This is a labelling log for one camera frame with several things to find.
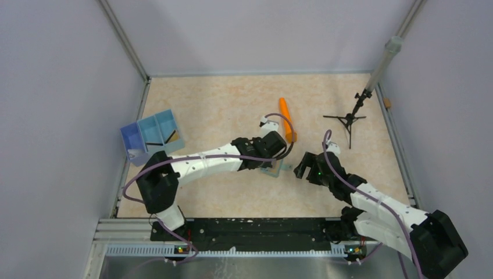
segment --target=white wall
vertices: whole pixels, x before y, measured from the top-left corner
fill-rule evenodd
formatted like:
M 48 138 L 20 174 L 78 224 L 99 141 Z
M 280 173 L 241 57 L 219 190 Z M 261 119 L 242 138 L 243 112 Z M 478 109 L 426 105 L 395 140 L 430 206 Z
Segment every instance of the white wall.
M 109 0 L 150 75 L 369 71 L 411 0 Z
M 469 249 L 461 278 L 492 278 L 493 2 L 428 1 L 384 79 L 423 205 Z
M 0 4 L 0 278 L 81 278 L 143 82 L 95 0 Z

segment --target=tripod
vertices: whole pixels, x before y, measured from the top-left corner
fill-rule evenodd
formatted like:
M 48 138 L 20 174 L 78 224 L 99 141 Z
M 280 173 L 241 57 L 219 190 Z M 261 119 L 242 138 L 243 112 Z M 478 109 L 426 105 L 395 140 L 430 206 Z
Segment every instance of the tripod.
M 363 119 L 366 118 L 366 116 L 356 116 L 356 113 L 358 112 L 359 108 L 363 106 L 363 101 L 366 98 L 371 98 L 371 93 L 375 89 L 378 81 L 380 80 L 380 77 L 384 73 L 385 69 L 388 67 L 390 64 L 390 61 L 392 61 L 392 58 L 394 58 L 395 55 L 401 51 L 403 39 L 398 36 L 394 36 L 390 38 L 390 40 L 385 44 L 385 52 L 380 60 L 380 63 L 378 64 L 377 68 L 375 71 L 372 72 L 370 80 L 365 86 L 365 90 L 359 95 L 356 93 L 355 98 L 358 99 L 356 101 L 356 105 L 353 108 L 353 111 L 351 113 L 348 113 L 346 116 L 331 116 L 331 115 L 324 115 L 323 117 L 325 118 L 333 118 L 333 119 L 338 119 L 342 125 L 344 125 L 344 128 L 349 133 L 349 148 L 351 149 L 351 142 L 352 142 L 352 125 L 354 122 L 356 122 L 358 119 Z

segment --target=beige table surface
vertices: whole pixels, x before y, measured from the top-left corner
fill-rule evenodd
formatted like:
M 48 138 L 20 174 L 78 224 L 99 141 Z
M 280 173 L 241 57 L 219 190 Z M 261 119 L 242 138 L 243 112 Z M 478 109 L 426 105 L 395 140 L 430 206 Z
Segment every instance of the beige table surface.
M 286 164 L 297 166 L 305 151 L 321 153 L 323 135 L 330 128 L 347 172 L 409 204 L 376 96 L 365 100 L 358 113 L 367 119 L 353 126 L 351 150 L 342 124 L 322 118 L 350 112 L 354 95 L 368 78 L 369 74 L 153 78 L 142 117 L 172 109 L 185 140 L 185 148 L 174 154 L 186 155 L 237 137 L 259 136 L 260 118 L 279 112 L 278 99 L 284 97 L 298 133 Z M 282 126 L 280 134 L 284 136 Z M 127 180 L 141 168 L 131 166 Z M 135 183 L 128 194 L 140 198 Z M 278 178 L 259 170 L 216 174 L 181 185 L 176 198 L 186 217 L 335 217 L 346 206 L 328 188 L 296 179 L 291 171 L 282 171 Z M 122 199 L 118 217 L 148 216 L 142 204 Z

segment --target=divided storage box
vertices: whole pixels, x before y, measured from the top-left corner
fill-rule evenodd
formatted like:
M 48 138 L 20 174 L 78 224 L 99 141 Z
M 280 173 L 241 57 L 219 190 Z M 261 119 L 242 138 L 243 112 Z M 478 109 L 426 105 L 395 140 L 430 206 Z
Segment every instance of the divided storage box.
M 152 154 L 170 154 L 185 147 L 171 110 L 157 113 L 120 129 L 127 159 L 135 166 L 146 164 Z

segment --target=orange tube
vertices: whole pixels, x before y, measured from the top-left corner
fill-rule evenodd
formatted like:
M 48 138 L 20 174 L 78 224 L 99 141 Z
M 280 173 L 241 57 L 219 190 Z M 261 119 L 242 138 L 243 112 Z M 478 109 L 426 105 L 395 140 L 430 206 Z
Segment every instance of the orange tube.
M 290 111 L 288 110 L 288 105 L 286 105 L 286 100 L 284 98 L 279 99 L 279 108 L 281 110 L 281 114 L 284 115 L 287 119 L 289 119 L 292 124 Z M 283 120 L 283 122 L 284 122 L 284 132 L 286 133 L 285 136 L 286 140 L 288 141 L 289 144 L 292 142 L 296 142 L 298 138 L 296 132 L 291 131 L 290 125 L 286 120 Z

